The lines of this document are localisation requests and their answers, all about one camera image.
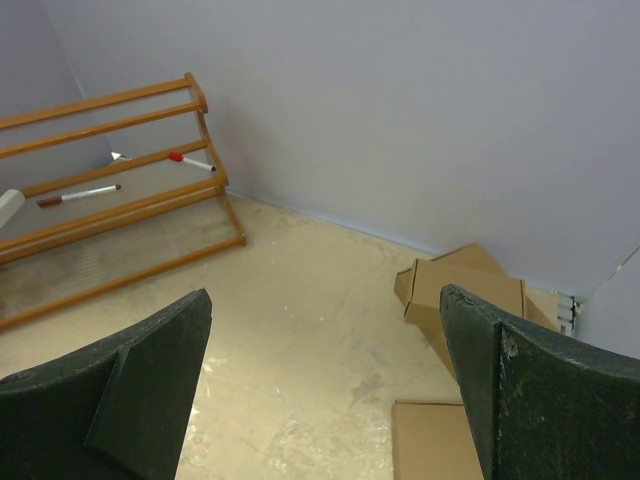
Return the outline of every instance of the wooden rack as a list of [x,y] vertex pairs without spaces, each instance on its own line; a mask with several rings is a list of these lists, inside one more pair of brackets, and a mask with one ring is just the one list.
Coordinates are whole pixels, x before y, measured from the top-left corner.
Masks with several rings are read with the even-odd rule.
[[235,236],[220,243],[207,246],[206,248],[190,252],[178,258],[173,258],[130,275],[104,283],[95,288],[76,293],[55,302],[41,305],[25,312],[20,312],[13,317],[0,320],[0,331],[96,297],[103,293],[130,285],[158,273],[193,262],[208,255],[218,253],[222,250],[235,246],[246,245],[244,230],[225,191],[225,187],[229,184],[227,173],[216,152],[205,122],[204,115],[208,112],[207,101],[204,93],[191,73],[186,73],[184,78],[171,82],[159,83],[157,85],[150,85],[127,92],[116,93],[69,105],[53,107],[38,112],[0,119],[0,131],[83,112],[89,112],[104,107],[134,102],[144,98],[164,95],[180,90],[188,90],[190,92],[191,101],[189,103],[118,121],[103,123],[89,128],[83,128],[62,135],[53,135],[18,145],[0,148],[0,160],[21,153],[40,150],[46,147],[80,140],[94,135],[101,135],[115,130],[121,130],[134,125],[141,125],[155,120],[193,112],[200,131],[200,138],[196,141],[177,145],[175,147],[157,151],[126,162],[112,163],[106,167],[34,185],[23,189],[22,193],[26,198],[34,197],[72,185],[95,180],[97,178],[124,172],[126,170],[140,168],[161,160],[166,160],[171,152],[187,154],[197,150],[205,150],[208,154],[209,160],[216,168],[215,174],[212,174],[210,179],[175,188],[167,192],[142,198],[114,208],[109,208],[98,213],[86,215],[53,227],[21,235],[17,238],[0,241],[0,265],[108,232],[125,225],[130,225],[134,222],[155,217],[213,197],[218,197],[222,201],[225,211],[233,224]]

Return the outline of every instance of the cardboard sheet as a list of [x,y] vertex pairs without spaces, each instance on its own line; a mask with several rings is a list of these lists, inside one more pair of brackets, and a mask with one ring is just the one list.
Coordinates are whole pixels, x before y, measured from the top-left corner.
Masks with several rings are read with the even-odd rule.
[[391,417],[395,480],[482,480],[462,405],[396,402]]
[[394,292],[405,307],[405,322],[418,326],[438,358],[455,378],[447,340],[440,321],[440,290],[456,284],[507,312],[538,325],[555,324],[526,296],[522,280],[505,274],[498,262],[478,243],[433,260],[416,259],[396,275]]

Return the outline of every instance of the marker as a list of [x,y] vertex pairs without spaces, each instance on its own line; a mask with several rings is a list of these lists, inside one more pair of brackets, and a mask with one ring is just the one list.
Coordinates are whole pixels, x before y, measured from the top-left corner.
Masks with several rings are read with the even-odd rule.
[[181,153],[178,152],[171,152],[169,154],[169,159],[173,160],[174,162],[184,162],[184,163],[188,163],[189,165],[194,165],[196,167],[200,167],[203,168],[204,170],[208,170],[210,172],[215,172],[216,171],[216,167],[213,167],[211,165],[209,165],[208,163],[203,163],[203,162],[198,162],[197,160],[193,160],[192,158],[187,158],[184,155],[182,155]]
[[122,188],[122,185],[110,185],[108,187],[94,188],[92,190],[85,190],[84,192],[67,193],[66,195],[59,195],[57,197],[43,198],[38,200],[38,206],[40,208],[52,207],[54,205],[60,205],[63,202],[69,200],[78,200],[79,198],[92,197],[94,195],[102,195],[103,193],[115,192]]

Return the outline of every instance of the white wall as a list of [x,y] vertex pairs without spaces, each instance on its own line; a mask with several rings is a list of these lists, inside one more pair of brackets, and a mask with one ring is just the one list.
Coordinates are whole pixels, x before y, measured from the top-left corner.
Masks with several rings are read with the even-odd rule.
[[583,342],[640,359],[640,253],[602,285],[578,318]]
[[640,2],[43,1],[88,95],[193,71],[239,191],[573,294],[640,243]]
[[[69,64],[40,0],[0,2],[0,117],[82,100]],[[86,125],[86,117],[0,132],[0,147]],[[104,138],[0,159],[0,195],[104,164]]]

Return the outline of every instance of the concrete floor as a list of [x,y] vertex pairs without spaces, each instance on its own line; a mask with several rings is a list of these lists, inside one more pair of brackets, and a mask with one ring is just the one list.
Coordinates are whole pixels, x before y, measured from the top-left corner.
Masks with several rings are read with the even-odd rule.
[[177,478],[391,479],[393,401],[459,398],[393,295],[417,254],[255,201],[235,206],[248,247],[0,335],[0,377],[205,287],[213,328]]

